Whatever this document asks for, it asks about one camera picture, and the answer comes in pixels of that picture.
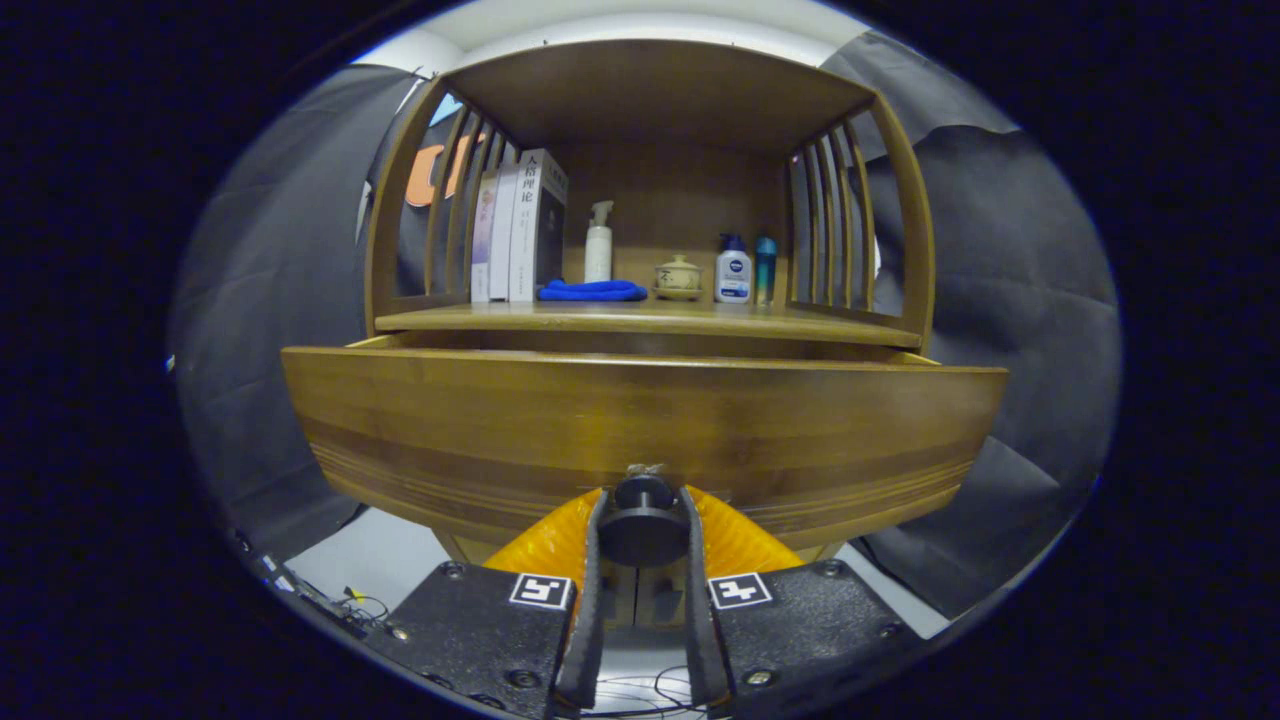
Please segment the black knob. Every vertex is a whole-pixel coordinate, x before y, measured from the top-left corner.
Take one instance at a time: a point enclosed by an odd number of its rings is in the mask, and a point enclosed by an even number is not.
[[[634,475],[613,491],[617,510],[600,520],[600,552],[618,565],[657,568],[689,552],[689,519],[657,475]]]

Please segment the wooden cabinet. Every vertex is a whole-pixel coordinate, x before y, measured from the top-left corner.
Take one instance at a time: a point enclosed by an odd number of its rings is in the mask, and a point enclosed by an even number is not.
[[[462,109],[444,120],[421,238],[425,293],[398,296],[408,176],[445,94]],[[431,527],[470,561],[635,462],[666,465],[676,483],[718,495],[796,550],[955,495],[1006,372],[923,357],[928,199],[874,90],[739,47],[625,40],[445,73],[407,111],[375,188],[370,338],[283,351],[297,415],[337,489]],[[897,179],[900,315],[872,311],[872,209],[852,132],[861,114]],[[471,305],[480,172],[534,147],[549,147],[570,177],[568,282],[582,277],[588,208],[608,199],[614,277],[652,286],[653,266],[678,250],[709,286],[718,233],[749,247],[768,234],[780,246],[774,304],[716,305],[707,292],[696,302]],[[445,213],[442,181],[453,173]]]

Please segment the white pump bottle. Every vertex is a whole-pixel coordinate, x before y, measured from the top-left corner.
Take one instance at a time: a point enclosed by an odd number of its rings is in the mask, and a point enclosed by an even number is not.
[[[591,227],[586,231],[586,269],[582,273],[582,282],[613,279],[613,231],[604,224],[612,210],[612,200],[591,205],[595,217],[591,218]]]

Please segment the white ceiling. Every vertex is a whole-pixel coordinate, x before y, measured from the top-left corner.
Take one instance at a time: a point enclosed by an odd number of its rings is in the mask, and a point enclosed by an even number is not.
[[[463,53],[550,24],[622,13],[681,13],[746,20],[840,47],[864,23],[812,0],[475,0],[419,27]]]

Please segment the orange logo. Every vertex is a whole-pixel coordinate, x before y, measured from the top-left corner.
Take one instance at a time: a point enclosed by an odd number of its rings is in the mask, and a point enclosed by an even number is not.
[[[476,138],[484,142],[484,133]],[[471,138],[463,136],[458,140],[458,151],[454,158],[462,158],[467,152],[467,145],[470,145]],[[413,158],[413,169],[408,174],[408,190],[404,191],[404,202],[415,208],[426,208],[435,199],[435,186],[431,184],[431,176],[435,173],[435,159],[444,152],[443,145],[431,145],[417,151],[417,156]],[[444,196],[453,197],[453,192],[458,188],[458,173],[462,172],[462,163],[453,163],[453,172],[449,173],[449,182],[444,186]]]

